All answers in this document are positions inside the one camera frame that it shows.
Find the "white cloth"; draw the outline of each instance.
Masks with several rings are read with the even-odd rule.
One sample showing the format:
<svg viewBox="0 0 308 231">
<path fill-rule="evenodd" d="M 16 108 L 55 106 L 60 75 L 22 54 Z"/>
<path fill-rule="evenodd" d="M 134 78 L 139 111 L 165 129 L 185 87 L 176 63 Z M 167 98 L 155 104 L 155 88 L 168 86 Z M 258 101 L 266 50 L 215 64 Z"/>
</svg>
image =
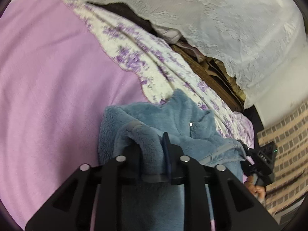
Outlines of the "white cloth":
<svg viewBox="0 0 308 231">
<path fill-rule="evenodd" d="M 86 0 L 127 3 L 152 24 L 177 29 L 190 45 L 225 64 L 254 104 L 275 70 L 303 48 L 302 15 L 293 0 Z"/>
</svg>

